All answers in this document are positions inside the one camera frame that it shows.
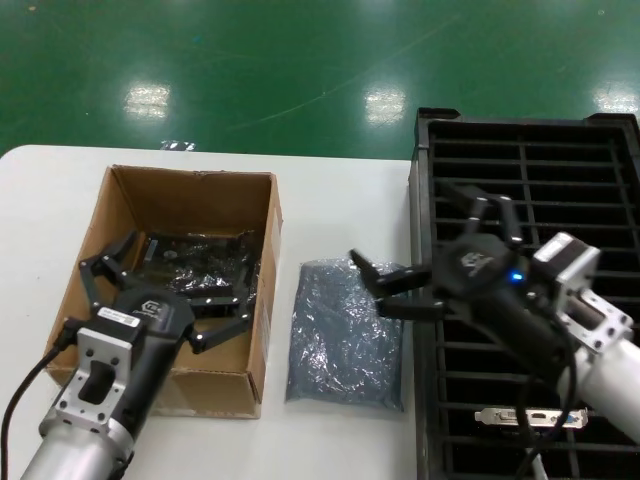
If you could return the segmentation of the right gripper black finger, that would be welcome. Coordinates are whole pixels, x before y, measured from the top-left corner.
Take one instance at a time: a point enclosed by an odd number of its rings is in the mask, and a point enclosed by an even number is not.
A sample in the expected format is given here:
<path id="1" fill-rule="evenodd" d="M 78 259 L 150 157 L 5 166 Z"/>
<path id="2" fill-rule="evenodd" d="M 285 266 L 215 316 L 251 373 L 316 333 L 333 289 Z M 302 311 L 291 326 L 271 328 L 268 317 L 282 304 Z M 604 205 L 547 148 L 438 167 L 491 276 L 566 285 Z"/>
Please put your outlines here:
<path id="1" fill-rule="evenodd" d="M 521 246 L 522 228 L 513 200 L 506 195 L 487 193 L 474 185 L 441 185 L 442 195 L 466 215 L 463 232 L 467 235 L 481 232 L 482 222 L 491 212 L 498 215 L 502 240 L 507 246 Z"/>
<path id="2" fill-rule="evenodd" d="M 443 318 L 445 303 L 442 300 L 410 295 L 410 292 L 431 284 L 430 264 L 412 265 L 383 274 L 358 250 L 350 250 L 349 257 L 358 268 L 365 289 L 375 299 L 380 317 L 412 322 L 436 322 Z"/>

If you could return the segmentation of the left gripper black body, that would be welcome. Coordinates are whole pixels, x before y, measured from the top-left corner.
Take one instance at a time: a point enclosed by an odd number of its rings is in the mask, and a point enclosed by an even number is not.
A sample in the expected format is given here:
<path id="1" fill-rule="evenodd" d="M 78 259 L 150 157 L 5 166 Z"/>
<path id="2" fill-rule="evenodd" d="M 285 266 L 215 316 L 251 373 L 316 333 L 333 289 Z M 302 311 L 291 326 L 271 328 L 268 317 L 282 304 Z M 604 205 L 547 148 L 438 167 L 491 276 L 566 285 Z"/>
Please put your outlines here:
<path id="1" fill-rule="evenodd" d="M 108 306 L 91 292 L 91 404 L 97 418 L 144 421 L 195 322 L 187 300 L 151 286 Z"/>

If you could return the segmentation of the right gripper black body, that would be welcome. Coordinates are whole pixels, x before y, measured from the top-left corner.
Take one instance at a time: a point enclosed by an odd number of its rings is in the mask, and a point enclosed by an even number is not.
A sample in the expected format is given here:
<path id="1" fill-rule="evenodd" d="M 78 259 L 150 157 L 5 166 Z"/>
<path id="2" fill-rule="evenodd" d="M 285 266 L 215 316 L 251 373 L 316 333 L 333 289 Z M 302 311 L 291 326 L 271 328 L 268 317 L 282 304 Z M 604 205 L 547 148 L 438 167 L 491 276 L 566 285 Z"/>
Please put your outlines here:
<path id="1" fill-rule="evenodd" d="M 555 386 L 570 351 L 551 318 L 525 298 L 525 282 L 512 279 L 520 259 L 495 235 L 463 234 L 433 254 L 433 293 L 529 373 Z"/>

